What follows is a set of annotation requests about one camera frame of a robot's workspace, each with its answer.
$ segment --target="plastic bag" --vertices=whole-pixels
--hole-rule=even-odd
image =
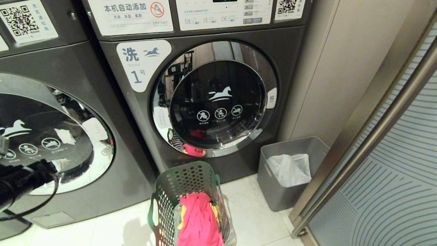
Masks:
[[[268,158],[267,164],[279,184],[285,188],[311,181],[309,156],[307,154],[276,155]]]

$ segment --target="laundry basket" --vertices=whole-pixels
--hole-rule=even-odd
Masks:
[[[228,218],[220,190],[220,178],[214,174],[208,163],[199,161],[171,168],[158,177],[156,192],[152,194],[148,215],[150,228],[156,236],[156,246],[175,245],[174,208],[179,204],[180,196],[193,192],[205,192],[211,197],[212,204],[218,210],[224,245],[236,245],[235,231]]]

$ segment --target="black cable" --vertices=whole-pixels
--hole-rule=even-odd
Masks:
[[[30,210],[27,210],[25,212],[22,212],[22,213],[19,213],[19,214],[14,214],[14,215],[9,215],[9,216],[6,216],[6,217],[2,217],[2,218],[0,218],[0,221],[7,221],[7,220],[13,220],[13,219],[21,218],[23,216],[26,216],[28,214],[31,214],[31,213],[37,211],[38,209],[42,208],[47,203],[49,203],[50,200],[56,195],[56,192],[58,191],[59,179],[58,179],[58,176],[56,176],[56,174],[54,174],[54,173],[49,172],[48,174],[53,178],[53,181],[55,182],[55,188],[53,190],[53,193],[51,194],[51,196],[49,198],[47,198],[47,200],[45,200],[40,205],[38,205],[38,206],[36,206],[36,207],[34,207],[34,208],[30,209]]]

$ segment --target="front-loading washing machine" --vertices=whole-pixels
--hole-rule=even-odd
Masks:
[[[153,162],[83,28],[88,20],[77,4],[0,4],[0,135],[10,140],[0,164],[46,159],[59,165],[57,194],[25,216],[44,228],[144,201],[155,182]],[[10,211],[39,205],[53,186],[35,189]]]
[[[161,172],[203,160],[227,182],[258,170],[310,0],[83,2]]]

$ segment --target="gray trash bin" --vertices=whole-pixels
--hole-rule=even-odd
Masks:
[[[281,211],[293,207],[307,184],[285,188],[281,186],[267,164],[267,159],[275,155],[308,154],[311,177],[314,176],[329,147],[318,137],[305,137],[261,148],[260,166],[258,167],[258,184],[272,211]]]

